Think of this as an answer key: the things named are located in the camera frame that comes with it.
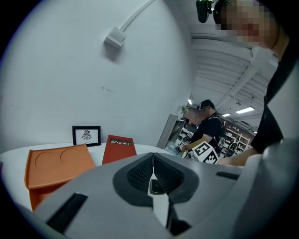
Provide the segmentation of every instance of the red booklet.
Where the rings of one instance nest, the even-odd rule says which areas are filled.
[[[133,139],[109,135],[102,164],[136,155]]]

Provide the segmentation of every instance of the white table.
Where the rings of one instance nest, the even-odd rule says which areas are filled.
[[[62,148],[72,145],[73,143],[37,145],[25,148],[18,148],[0,154],[0,161],[3,162],[1,178],[13,201],[28,208],[29,210],[32,210],[29,198],[29,191],[25,187],[24,183],[25,167],[28,152],[30,149],[39,150],[48,148]],[[105,147],[106,143],[102,143],[100,146],[88,148],[88,151],[91,157],[93,158],[93,161],[96,166],[102,165]],[[154,146],[135,144],[135,149],[138,155],[150,152],[170,154],[167,151]]]

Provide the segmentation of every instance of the framed logo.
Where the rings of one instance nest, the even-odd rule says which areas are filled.
[[[86,144],[87,147],[101,145],[100,126],[73,126],[74,145]]]

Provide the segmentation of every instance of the backpack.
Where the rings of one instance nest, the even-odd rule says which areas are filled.
[[[233,150],[233,151],[235,151],[236,150],[236,148],[237,148],[237,143],[232,143],[232,145],[229,147],[229,149],[231,149],[231,150]]]
[[[218,118],[220,120],[220,123],[221,123],[221,128],[220,128],[220,133],[219,133],[219,139],[216,139],[215,137],[215,140],[216,140],[216,151],[221,151],[224,147],[224,144],[225,144],[225,140],[226,140],[226,127],[224,125],[224,123],[222,122],[222,120],[220,119],[219,116],[212,116],[210,119],[213,119],[213,118]]]

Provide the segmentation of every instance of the orange tray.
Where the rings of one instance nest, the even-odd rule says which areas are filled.
[[[29,190],[32,210],[50,193],[95,168],[87,146],[30,150],[25,170],[25,185]]]

